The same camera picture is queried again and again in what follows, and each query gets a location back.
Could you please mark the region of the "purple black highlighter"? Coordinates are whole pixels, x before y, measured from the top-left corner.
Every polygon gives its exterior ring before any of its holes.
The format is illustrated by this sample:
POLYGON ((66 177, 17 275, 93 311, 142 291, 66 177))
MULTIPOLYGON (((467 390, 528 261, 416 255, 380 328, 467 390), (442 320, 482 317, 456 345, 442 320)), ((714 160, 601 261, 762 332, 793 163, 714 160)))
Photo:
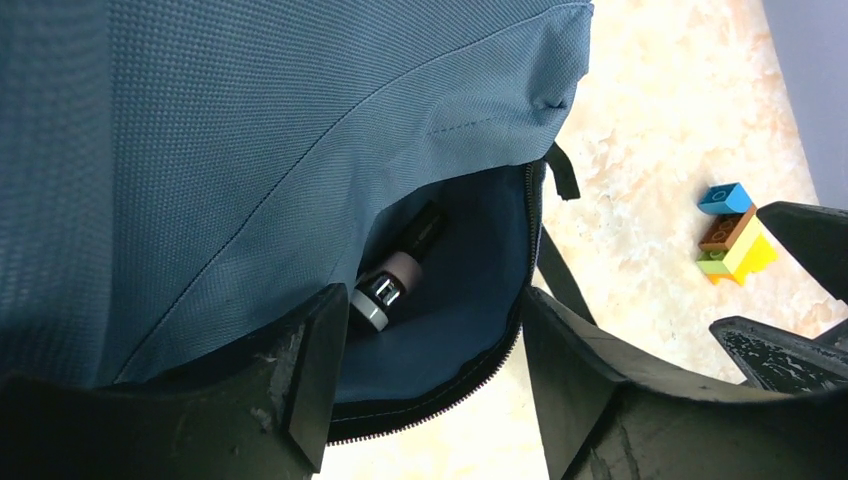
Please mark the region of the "purple black highlighter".
POLYGON ((399 234, 395 249, 421 263, 430 253, 448 224, 440 205, 427 202, 399 234))

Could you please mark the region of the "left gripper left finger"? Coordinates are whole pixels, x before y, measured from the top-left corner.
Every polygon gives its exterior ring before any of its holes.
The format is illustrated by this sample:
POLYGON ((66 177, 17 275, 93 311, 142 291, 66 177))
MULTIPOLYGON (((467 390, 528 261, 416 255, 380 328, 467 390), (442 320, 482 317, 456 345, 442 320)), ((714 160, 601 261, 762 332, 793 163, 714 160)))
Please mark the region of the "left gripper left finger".
POLYGON ((278 320, 144 383, 1 383, 5 479, 308 479, 322 466, 348 298, 278 320))

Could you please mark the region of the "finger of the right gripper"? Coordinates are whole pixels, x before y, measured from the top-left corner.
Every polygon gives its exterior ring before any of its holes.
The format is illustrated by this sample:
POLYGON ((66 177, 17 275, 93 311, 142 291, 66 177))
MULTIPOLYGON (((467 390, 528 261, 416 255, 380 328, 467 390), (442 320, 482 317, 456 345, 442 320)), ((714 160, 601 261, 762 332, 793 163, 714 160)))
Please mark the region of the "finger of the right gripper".
POLYGON ((832 297, 847 302, 847 211, 778 201, 757 217, 832 297))
POLYGON ((709 331, 747 380, 768 391, 847 386, 847 352, 745 317, 719 319, 709 331))

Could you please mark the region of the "blue grey backpack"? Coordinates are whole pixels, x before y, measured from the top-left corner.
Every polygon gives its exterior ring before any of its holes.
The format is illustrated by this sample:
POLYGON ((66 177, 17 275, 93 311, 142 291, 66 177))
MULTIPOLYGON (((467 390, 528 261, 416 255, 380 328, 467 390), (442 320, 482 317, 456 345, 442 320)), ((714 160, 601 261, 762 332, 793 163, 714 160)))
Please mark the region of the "blue grey backpack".
POLYGON ((138 383, 450 228, 349 344, 332 441, 452 407, 518 329, 589 1, 5 1, 1 370, 138 383))

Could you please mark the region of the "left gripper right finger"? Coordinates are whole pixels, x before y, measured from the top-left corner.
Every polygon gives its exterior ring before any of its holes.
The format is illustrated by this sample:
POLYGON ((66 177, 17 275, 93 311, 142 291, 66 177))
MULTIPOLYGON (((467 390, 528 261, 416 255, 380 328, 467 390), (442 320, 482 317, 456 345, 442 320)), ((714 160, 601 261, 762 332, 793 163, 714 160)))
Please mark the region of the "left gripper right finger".
POLYGON ((843 479, 847 394, 706 377, 522 295, 529 373, 553 479, 843 479))

